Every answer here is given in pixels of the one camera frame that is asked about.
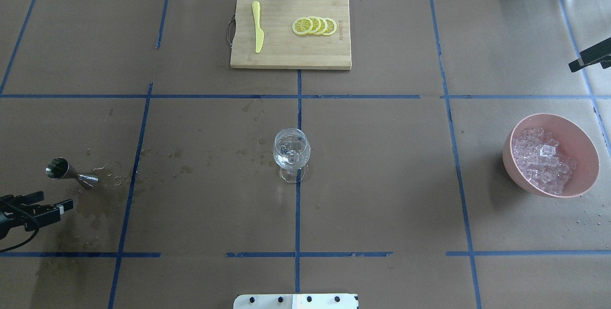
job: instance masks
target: bowl rim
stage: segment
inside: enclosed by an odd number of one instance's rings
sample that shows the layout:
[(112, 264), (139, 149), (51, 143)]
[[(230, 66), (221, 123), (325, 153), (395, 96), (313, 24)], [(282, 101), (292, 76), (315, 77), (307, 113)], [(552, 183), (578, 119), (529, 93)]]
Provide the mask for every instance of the bowl rim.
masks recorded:
[(511, 133), (509, 135), (509, 152), (510, 152), (510, 156), (511, 156), (511, 162), (513, 163), (513, 165), (515, 166), (515, 168), (518, 170), (518, 172), (520, 173), (520, 176), (526, 180), (526, 182), (533, 187), (533, 189), (535, 189), (536, 191), (538, 191), (541, 194), (545, 194), (546, 196), (550, 196), (550, 197), (554, 197), (554, 198), (575, 198), (576, 196), (581, 196), (584, 193), (587, 193), (588, 191), (590, 191), (592, 189), (592, 187), (594, 186), (594, 184), (596, 183), (596, 180), (594, 180), (594, 182), (592, 183), (592, 185), (590, 185), (586, 190), (582, 191), (581, 193), (577, 193), (574, 194), (572, 196), (558, 196), (556, 194), (552, 194), (552, 193), (548, 193), (545, 192), (542, 189), (539, 189), (537, 186), (533, 185), (532, 183), (530, 183), (530, 181), (528, 181), (528, 179), (526, 179), (526, 176), (524, 176), (523, 172), (519, 169), (519, 167), (517, 166), (516, 160), (513, 158), (513, 143), (511, 143), (511, 141), (513, 140), (513, 135), (516, 132), (517, 127), (522, 124), (522, 122), (524, 122), (524, 120), (534, 117), (534, 116), (541, 116), (541, 115), (546, 115), (546, 116), (555, 116), (555, 117), (559, 117), (563, 120), (566, 120), (567, 122), (573, 124), (574, 126), (576, 126), (579, 130), (581, 130), (583, 132), (584, 135), (586, 135), (586, 137), (588, 137), (588, 139), (590, 140), (590, 143), (592, 144), (592, 146), (594, 147), (594, 151), (596, 151), (596, 163), (597, 163), (597, 168), (598, 168), (598, 172), (600, 173), (600, 157), (598, 156), (598, 150), (596, 148), (596, 145), (594, 144), (594, 142), (592, 141), (592, 139), (590, 139), (590, 136), (588, 136), (587, 133), (585, 133), (585, 131), (583, 131), (582, 128), (580, 128), (577, 124), (575, 124), (575, 122), (573, 122), (570, 119), (567, 119), (563, 116), (559, 116), (559, 115), (555, 115), (554, 113), (546, 113), (546, 112), (541, 112), (541, 113), (534, 113), (532, 115), (526, 116), (522, 119), (520, 119), (519, 122), (517, 122), (517, 124), (515, 124), (515, 126), (513, 126), (513, 129), (511, 129)]

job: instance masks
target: blue tape line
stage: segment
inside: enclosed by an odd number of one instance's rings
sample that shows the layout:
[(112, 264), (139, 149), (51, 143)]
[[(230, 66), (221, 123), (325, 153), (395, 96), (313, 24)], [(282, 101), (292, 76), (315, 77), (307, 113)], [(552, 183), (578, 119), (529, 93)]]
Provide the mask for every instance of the blue tape line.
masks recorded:
[(1, 94), (2, 98), (146, 98), (144, 94)]
[(147, 126), (148, 106), (151, 101), (151, 92), (153, 91), (153, 84), (148, 85), (147, 101), (144, 104), (144, 113), (142, 114), (142, 125), (140, 126), (140, 137), (138, 138), (138, 145), (136, 149), (136, 158), (134, 159), (134, 167), (131, 172), (131, 182), (129, 183), (129, 195), (127, 196), (127, 203), (125, 205), (125, 216), (123, 218), (123, 228), (121, 229), (121, 239), (118, 243), (118, 253), (116, 256), (115, 273), (113, 276), (113, 286), (111, 287), (111, 295), (108, 300), (108, 309), (112, 309), (114, 305), (114, 297), (116, 293), (116, 283), (118, 281), (118, 274), (121, 269), (121, 259), (123, 254), (123, 248), (125, 246), (125, 235), (127, 232), (127, 224), (129, 221), (129, 211), (131, 210), (131, 202), (134, 196), (134, 187), (136, 185), (136, 177), (138, 174), (138, 165), (140, 164), (140, 150), (142, 150), (142, 141), (144, 140), (144, 131)]
[(301, 69), (297, 70), (297, 128), (301, 130)]
[[(469, 252), (450, 251), (445, 256), (469, 256)], [(481, 250), (474, 256), (537, 256), (537, 255), (611, 255), (611, 250)]]
[(166, 13), (168, 12), (168, 0), (166, 0), (163, 4), (163, 13), (161, 14), (161, 24), (159, 24), (159, 37), (157, 37), (157, 44), (155, 44), (155, 49), (159, 49), (161, 46), (161, 37), (163, 36), (163, 25), (166, 22)]
[(387, 257), (392, 252), (301, 252), (302, 257)]
[[(115, 252), (6, 252), (0, 257), (116, 257)], [(161, 257), (161, 253), (124, 253), (123, 257)]]
[[(299, 252), (299, 257), (387, 257), (393, 252)], [(294, 252), (238, 252), (227, 257), (296, 257)]]
[(295, 99), (297, 96), (290, 94), (153, 94), (151, 98), (181, 99), (181, 98), (204, 98), (204, 99)]
[[(456, 135), (454, 134), (454, 122), (452, 120), (452, 108), (450, 107), (450, 99), (448, 85), (445, 78), (445, 70), (441, 61), (441, 42), (439, 41), (439, 30), (437, 28), (437, 17), (435, 14), (434, 0), (429, 0), (431, 3), (432, 25), (435, 32), (435, 42), (437, 45), (437, 56), (439, 58), (439, 71), (443, 79), (443, 95), (445, 100), (445, 110), (448, 116), (448, 125), (450, 128), (450, 137), (452, 138), (452, 152), (454, 153), (454, 164), (456, 165), (456, 176), (458, 177), (458, 188), (460, 189), (461, 203), (463, 205), (463, 220), (464, 229), (467, 236), (467, 247), (469, 252), (473, 252), (473, 242), (471, 241), (471, 227), (469, 226), (469, 214), (467, 213), (467, 200), (464, 196), (463, 175), (461, 174), (460, 159), (458, 159), (458, 147), (456, 146)], [(482, 299), (480, 298), (480, 286), (477, 280), (477, 270), (475, 268), (475, 257), (469, 256), (471, 262), (471, 277), (473, 279), (473, 289), (475, 292), (475, 303), (477, 309), (482, 309)]]
[(15, 61), (15, 56), (17, 55), (17, 50), (19, 49), (19, 45), (21, 43), (21, 39), (23, 38), (24, 32), (26, 32), (26, 26), (28, 26), (28, 21), (30, 20), (30, 15), (32, 15), (32, 10), (34, 8), (34, 3), (36, 0), (32, 0), (30, 2), (30, 8), (28, 9), (28, 13), (26, 14), (26, 18), (23, 20), (23, 25), (21, 26), (21, 31), (19, 32), (19, 36), (17, 37), (17, 42), (15, 43), (15, 48), (13, 48), (13, 53), (11, 54), (11, 59), (9, 59), (9, 65), (6, 67), (6, 72), (4, 73), (4, 78), (2, 79), (2, 84), (0, 85), (0, 94), (4, 92), (4, 87), (6, 85), (6, 81), (9, 79), (9, 74), (11, 73), (11, 68), (13, 67), (13, 61)]
[(161, 253), (121, 253), (121, 257), (161, 257)]
[(304, 99), (419, 99), (419, 95), (360, 95), (360, 94), (308, 94), (301, 96)]
[(450, 99), (589, 99), (590, 96), (447, 96)]
[[(575, 41), (575, 36), (573, 35), (571, 23), (569, 22), (569, 17), (567, 15), (567, 9), (565, 8), (565, 0), (560, 0), (560, 10), (562, 11), (562, 16), (565, 19), (565, 24), (567, 25), (567, 30), (569, 32), (569, 36), (571, 37), (571, 43), (573, 45), (573, 50), (575, 51), (575, 55), (577, 58), (581, 58), (581, 54), (579, 53), (579, 48), (577, 46), (577, 42)], [(588, 94), (590, 95), (590, 99), (592, 100), (592, 106), (596, 113), (596, 119), (598, 120), (598, 126), (600, 126), (600, 131), (602, 132), (602, 137), (605, 140), (605, 146), (607, 147), (607, 153), (611, 156), (611, 144), (609, 143), (609, 135), (607, 135), (607, 129), (605, 128), (604, 123), (602, 122), (602, 117), (600, 116), (600, 109), (598, 109), (598, 104), (596, 104), (596, 99), (594, 98), (594, 92), (592, 91), (592, 86), (590, 85), (590, 79), (588, 77), (585, 69), (581, 70), (581, 74), (583, 75), (583, 80), (585, 81), (585, 86), (588, 89)]]
[(297, 170), (295, 186), (295, 293), (301, 292), (301, 170)]
[(239, 252), (227, 253), (227, 257), (295, 257), (294, 252)]

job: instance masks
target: black device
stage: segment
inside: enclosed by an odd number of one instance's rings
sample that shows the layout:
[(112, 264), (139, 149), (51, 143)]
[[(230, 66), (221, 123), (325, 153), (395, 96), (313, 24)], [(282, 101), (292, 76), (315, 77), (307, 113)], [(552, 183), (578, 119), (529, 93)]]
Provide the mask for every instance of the black device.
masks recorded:
[(2, 196), (0, 197), (0, 240), (4, 239), (12, 228), (23, 226), (25, 231), (34, 231), (34, 234), (22, 244), (0, 250), (6, 252), (28, 243), (40, 228), (54, 224), (61, 220), (64, 211), (74, 207), (71, 199), (57, 204), (39, 205), (37, 202), (44, 200), (44, 193), (38, 191), (26, 196)]
[(603, 69), (611, 67), (611, 38), (590, 46), (580, 52), (579, 56), (581, 57), (569, 63), (569, 68), (573, 73), (596, 63), (600, 63)]

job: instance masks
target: yellow plastic knife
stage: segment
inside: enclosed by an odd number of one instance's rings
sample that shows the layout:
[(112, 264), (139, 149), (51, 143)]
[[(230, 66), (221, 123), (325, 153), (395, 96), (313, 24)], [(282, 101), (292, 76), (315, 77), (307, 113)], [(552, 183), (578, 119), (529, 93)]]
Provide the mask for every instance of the yellow plastic knife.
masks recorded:
[(261, 52), (263, 47), (263, 38), (265, 33), (261, 30), (261, 4), (259, 1), (253, 1), (253, 17), (255, 17), (255, 52)]

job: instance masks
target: glass base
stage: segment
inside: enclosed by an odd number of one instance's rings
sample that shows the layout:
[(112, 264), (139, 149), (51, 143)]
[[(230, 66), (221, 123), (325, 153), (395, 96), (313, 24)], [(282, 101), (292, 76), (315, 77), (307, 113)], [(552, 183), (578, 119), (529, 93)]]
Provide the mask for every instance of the glass base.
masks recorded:
[(280, 178), (282, 178), (287, 183), (297, 183), (297, 174), (301, 172), (300, 181), (303, 181), (305, 175), (307, 174), (308, 165), (303, 166), (300, 170), (285, 170), (284, 168), (280, 168)]

